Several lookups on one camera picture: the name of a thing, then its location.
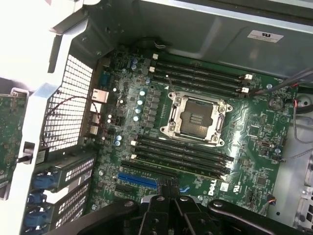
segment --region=blue pcie slot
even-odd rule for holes
[[[150,187],[150,188],[157,188],[157,183],[154,180],[145,179],[142,177],[138,177],[135,175],[119,172],[117,175],[119,180],[125,180],[133,184]]]

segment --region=gray cable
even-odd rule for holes
[[[313,140],[312,141],[302,141],[298,138],[297,136],[297,125],[296,125],[296,112],[297,112],[297,106],[295,105],[293,107],[293,120],[292,120],[292,123],[293,123],[293,132],[294,132],[294,138],[299,142],[299,143],[303,143],[303,144],[308,144],[308,143],[313,143]]]

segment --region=cable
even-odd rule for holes
[[[93,100],[92,100],[91,98],[88,98],[88,97],[74,95],[74,96],[71,96],[71,97],[69,97],[69,98],[63,100],[62,102],[58,103],[54,108],[52,108],[48,113],[46,113],[46,115],[45,115],[45,117],[44,117],[43,123],[45,123],[45,121],[47,120],[47,118],[48,118],[55,110],[57,110],[60,105],[66,103],[66,102],[68,102],[68,101],[70,101],[70,100],[72,100],[72,99],[75,99],[75,98],[82,98],[82,99],[86,99],[87,101],[90,101],[90,102],[93,104],[93,106],[94,106],[94,108],[95,108],[95,110],[96,110],[96,115],[98,116],[98,119],[99,119],[99,121],[100,121],[101,116],[100,116],[100,114],[99,114],[99,112],[98,112],[98,110],[97,110],[97,107],[96,107],[95,103],[93,102]],[[102,125],[101,122],[100,122],[100,128],[101,128],[102,130],[104,130],[103,125]],[[44,125],[43,125],[43,129],[42,129],[41,133],[42,133],[42,134],[41,134],[41,141],[42,141],[43,145],[46,146],[47,144],[46,144],[46,142],[45,142]]]
[[[299,142],[299,143],[303,143],[303,144],[308,144],[308,143],[313,143],[313,140],[312,141],[302,141],[298,138],[297,136],[297,125],[296,125],[296,114],[297,114],[297,106],[298,106],[298,103],[296,100],[294,100],[294,106],[293,106],[293,120],[292,120],[292,123],[293,123],[293,131],[294,131],[294,138]]]

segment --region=green circuit board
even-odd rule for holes
[[[110,95],[101,112],[105,131],[96,138],[101,150],[86,213],[120,198],[140,201],[156,194],[155,187],[123,180],[119,172],[150,180],[175,176],[181,194],[197,197],[204,206],[219,198],[259,212],[274,189],[297,88],[248,97],[238,89],[238,77],[239,87],[250,90],[275,86],[282,80],[166,53],[155,56],[150,51],[119,50],[111,55],[111,63],[102,67],[98,89]],[[205,83],[208,71],[218,78],[209,85]],[[245,74],[251,75],[248,81],[243,79]],[[231,105],[221,130],[223,146],[174,141],[162,133],[173,107],[169,98],[173,92],[222,99]],[[138,142],[147,144],[148,149],[138,149]],[[223,167],[216,168],[218,174],[209,167],[201,169],[206,156],[223,158]]]
[[[0,94],[0,184],[10,181],[22,139],[24,97]]]

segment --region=cpu socket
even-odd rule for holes
[[[167,126],[161,132],[171,139],[196,142],[210,147],[223,146],[221,131],[226,112],[233,110],[222,99],[187,92],[169,93],[173,101]]]

